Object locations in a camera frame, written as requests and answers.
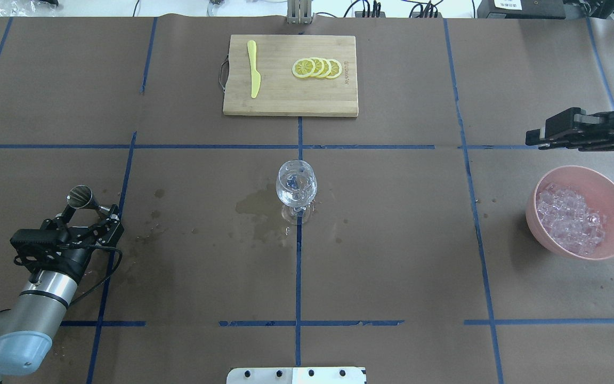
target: bowl of ice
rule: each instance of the bowl of ice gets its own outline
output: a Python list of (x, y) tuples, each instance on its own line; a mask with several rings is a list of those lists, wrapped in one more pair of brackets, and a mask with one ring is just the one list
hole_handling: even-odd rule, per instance
[(583, 260), (614, 257), (614, 183), (586, 167), (549, 171), (529, 197), (527, 226), (557, 255)]

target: lemon slice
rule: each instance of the lemon slice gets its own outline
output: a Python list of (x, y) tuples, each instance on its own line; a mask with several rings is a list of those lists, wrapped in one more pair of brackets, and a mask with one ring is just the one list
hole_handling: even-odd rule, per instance
[(299, 59), (293, 64), (293, 76), (297, 78), (307, 78), (311, 76), (317, 68), (317, 64), (312, 59)]
[(326, 75), (326, 78), (337, 78), (339, 75), (341, 75), (343, 72), (343, 66), (338, 60), (328, 59), (328, 63), (331, 67), (331, 71), (328, 75)]
[(309, 59), (314, 61), (314, 66), (316, 67), (312, 75), (310, 75), (310, 77), (317, 77), (318, 75), (321, 75), (321, 73), (324, 72), (324, 68), (326, 68), (326, 66), (324, 65), (325, 63), (324, 59), (322, 58), (309, 58)]
[(333, 69), (333, 65), (331, 64), (330, 59), (321, 59), (324, 62), (324, 70), (321, 71), (318, 75), (313, 75), (317, 78), (324, 78), (330, 75), (331, 70)]

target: ice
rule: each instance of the ice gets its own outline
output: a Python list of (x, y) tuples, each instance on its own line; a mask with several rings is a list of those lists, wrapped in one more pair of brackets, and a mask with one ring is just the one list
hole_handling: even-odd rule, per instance
[(566, 250), (591, 255), (605, 238), (606, 217), (587, 206), (570, 187), (549, 184), (537, 196), (537, 214), (546, 232)]

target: glass base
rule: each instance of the glass base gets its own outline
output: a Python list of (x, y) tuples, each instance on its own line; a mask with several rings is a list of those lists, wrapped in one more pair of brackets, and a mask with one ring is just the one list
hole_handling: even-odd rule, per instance
[(281, 216), (283, 216), (288, 223), (293, 224), (293, 226), (297, 226), (297, 220), (300, 217), (302, 217), (302, 224), (305, 224), (312, 216), (312, 212), (314, 212), (313, 203), (304, 207), (290, 207), (286, 204), (283, 204), (283, 207), (281, 207)]

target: wooden cutting board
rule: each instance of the wooden cutting board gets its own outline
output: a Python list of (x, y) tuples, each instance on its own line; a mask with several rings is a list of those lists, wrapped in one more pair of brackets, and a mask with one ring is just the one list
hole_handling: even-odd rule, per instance
[[(257, 43), (259, 93), (251, 98), (248, 41)], [(297, 78), (293, 63), (301, 58), (337, 59), (343, 72), (334, 79)], [(359, 114), (357, 48), (354, 36), (231, 35), (225, 115), (337, 116)]]

